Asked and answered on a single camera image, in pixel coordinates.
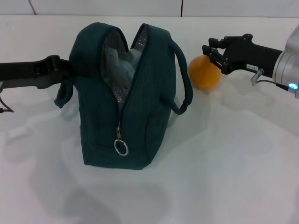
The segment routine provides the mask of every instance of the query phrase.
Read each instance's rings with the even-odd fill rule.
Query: bag handle
[[[178,64],[181,68],[181,74],[182,74],[182,79],[183,79],[184,89],[185,89],[185,99],[180,108],[178,108],[177,104],[173,100],[167,100],[167,103],[169,104],[173,112],[180,115],[187,110],[187,106],[190,105],[190,103],[192,102],[193,90],[188,76],[187,62],[184,53],[174,41],[172,41],[170,47],[176,54],[178,59]]]

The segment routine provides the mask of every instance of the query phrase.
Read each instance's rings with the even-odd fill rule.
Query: white wall
[[[299,17],[299,0],[184,0],[183,16]]]
[[[180,16],[181,0],[31,0],[37,14]]]
[[[0,14],[33,14],[28,0],[0,0]]]
[[[31,0],[37,14],[180,16],[182,0]],[[28,0],[0,0],[0,14],[33,14]],[[183,16],[299,17],[299,0],[184,0]]]

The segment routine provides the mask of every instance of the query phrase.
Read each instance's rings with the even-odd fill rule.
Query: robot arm
[[[217,48],[225,49],[224,54],[221,55]],[[209,46],[203,45],[202,50],[223,74],[235,70],[254,72],[252,85],[264,81],[258,81],[261,75],[271,77],[277,87],[299,98],[299,26],[289,37],[284,51],[254,44],[251,34],[226,36],[220,41],[210,38]]]
[[[45,89],[68,79],[70,76],[79,75],[79,69],[59,56],[49,56],[38,62],[0,63],[0,93],[6,88],[36,86]],[[14,112],[0,98],[6,109],[2,112]]]

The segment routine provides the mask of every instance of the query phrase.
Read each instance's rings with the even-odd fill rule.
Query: bag
[[[185,87],[180,108],[173,101],[175,55]],[[170,33],[143,24],[129,51],[119,28],[94,23],[78,34],[70,61],[86,76],[63,82],[55,103],[62,108],[76,87],[84,164],[125,169],[149,165],[171,110],[184,113],[193,98],[186,59]]]

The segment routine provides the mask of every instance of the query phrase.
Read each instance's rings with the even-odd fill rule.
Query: orange
[[[188,67],[190,80],[196,88],[208,90],[220,81],[220,69],[206,55],[194,58]]]

